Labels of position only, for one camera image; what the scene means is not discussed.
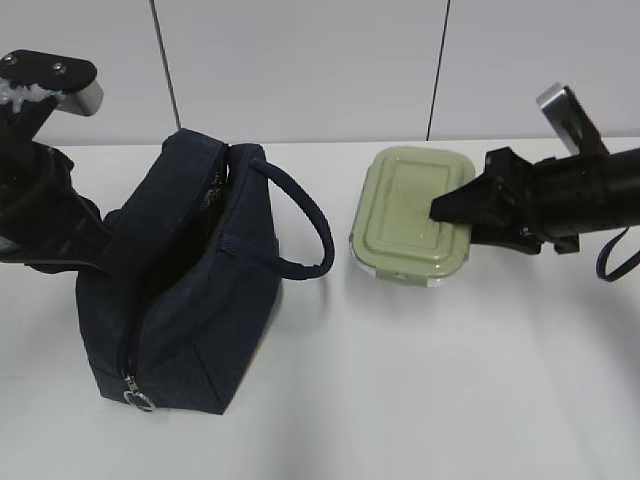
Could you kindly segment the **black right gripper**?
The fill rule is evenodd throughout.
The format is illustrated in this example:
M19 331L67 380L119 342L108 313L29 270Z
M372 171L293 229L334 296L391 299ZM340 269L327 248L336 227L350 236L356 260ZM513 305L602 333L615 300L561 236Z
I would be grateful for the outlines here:
M530 163L505 147L485 155L483 175L435 198L430 218L475 224L471 243L539 255L577 253L579 236L639 224L639 150Z

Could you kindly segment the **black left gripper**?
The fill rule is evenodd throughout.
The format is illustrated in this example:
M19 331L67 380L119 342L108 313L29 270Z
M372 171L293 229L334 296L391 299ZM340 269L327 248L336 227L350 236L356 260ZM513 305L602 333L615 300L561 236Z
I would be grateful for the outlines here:
M49 274L106 273L108 230L99 209L74 189L74 163L34 140L58 104L1 108L1 261Z

